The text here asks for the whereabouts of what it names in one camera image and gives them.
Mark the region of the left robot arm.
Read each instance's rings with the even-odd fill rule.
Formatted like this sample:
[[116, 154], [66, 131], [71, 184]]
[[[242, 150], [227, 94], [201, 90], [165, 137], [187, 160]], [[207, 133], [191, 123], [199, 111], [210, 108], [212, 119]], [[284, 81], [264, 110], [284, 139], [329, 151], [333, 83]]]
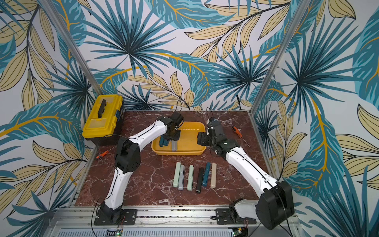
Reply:
[[158, 117], [150, 126], [127, 138], [120, 138], [115, 152], [114, 178], [105, 200], [97, 212], [112, 224], [120, 221], [123, 197], [133, 172], [140, 166], [141, 151], [161, 136], [168, 141], [178, 141], [184, 117], [180, 112]]

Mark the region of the beige pruning pliers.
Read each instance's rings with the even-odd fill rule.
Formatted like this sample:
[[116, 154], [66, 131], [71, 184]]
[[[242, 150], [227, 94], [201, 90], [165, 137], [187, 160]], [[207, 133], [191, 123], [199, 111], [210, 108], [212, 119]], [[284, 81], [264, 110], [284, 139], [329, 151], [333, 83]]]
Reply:
[[217, 178], [217, 164], [213, 163], [212, 169], [211, 169], [211, 185], [210, 185], [210, 187], [213, 189], [216, 188], [216, 178]]

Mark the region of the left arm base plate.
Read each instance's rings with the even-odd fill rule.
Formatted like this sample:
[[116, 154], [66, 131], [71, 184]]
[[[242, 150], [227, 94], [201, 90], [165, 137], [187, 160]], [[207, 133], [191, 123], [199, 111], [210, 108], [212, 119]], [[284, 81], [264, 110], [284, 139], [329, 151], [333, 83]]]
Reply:
[[94, 220], [95, 226], [135, 225], [137, 209], [99, 210]]

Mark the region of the dark teal pruning pliers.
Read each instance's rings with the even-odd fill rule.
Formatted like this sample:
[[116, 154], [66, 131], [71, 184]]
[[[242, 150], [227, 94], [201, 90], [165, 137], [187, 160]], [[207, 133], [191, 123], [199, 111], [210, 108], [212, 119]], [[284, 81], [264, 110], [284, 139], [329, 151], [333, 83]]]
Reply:
[[161, 136], [161, 137], [160, 137], [160, 140], [159, 140], [159, 146], [160, 146], [160, 147], [163, 147], [164, 144], [165, 144], [165, 139], [164, 139], [163, 136]]

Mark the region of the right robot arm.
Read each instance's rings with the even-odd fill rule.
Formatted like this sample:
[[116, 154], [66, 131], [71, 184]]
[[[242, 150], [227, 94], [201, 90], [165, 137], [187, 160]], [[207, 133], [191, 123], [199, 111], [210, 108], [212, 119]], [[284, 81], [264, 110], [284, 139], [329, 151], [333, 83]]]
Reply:
[[257, 194], [259, 200], [255, 207], [247, 199], [232, 204], [232, 210], [238, 217], [253, 218], [254, 210], [261, 224], [273, 230], [295, 214], [291, 186], [260, 168], [236, 140], [227, 138], [222, 124], [215, 117], [208, 119], [207, 131], [198, 134], [197, 143], [210, 147], [217, 156], [238, 170]]

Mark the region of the light green pruning pliers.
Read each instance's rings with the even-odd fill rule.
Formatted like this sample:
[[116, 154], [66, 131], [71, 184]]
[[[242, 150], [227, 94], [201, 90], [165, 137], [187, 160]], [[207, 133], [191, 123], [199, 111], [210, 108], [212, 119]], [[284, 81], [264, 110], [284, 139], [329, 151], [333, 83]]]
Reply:
[[177, 188], [178, 184], [179, 184], [180, 168], [181, 168], [181, 163], [176, 162], [175, 172], [174, 172], [174, 180], [173, 180], [173, 187], [174, 188]]

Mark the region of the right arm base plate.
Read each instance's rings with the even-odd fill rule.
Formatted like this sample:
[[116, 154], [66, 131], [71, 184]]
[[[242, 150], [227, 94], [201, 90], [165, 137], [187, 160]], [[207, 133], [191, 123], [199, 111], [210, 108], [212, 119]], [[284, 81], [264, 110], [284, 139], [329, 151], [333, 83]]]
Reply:
[[218, 225], [250, 225], [257, 223], [254, 218], [239, 217], [237, 212], [230, 208], [217, 208], [215, 215], [211, 216], [211, 219], [216, 220]]

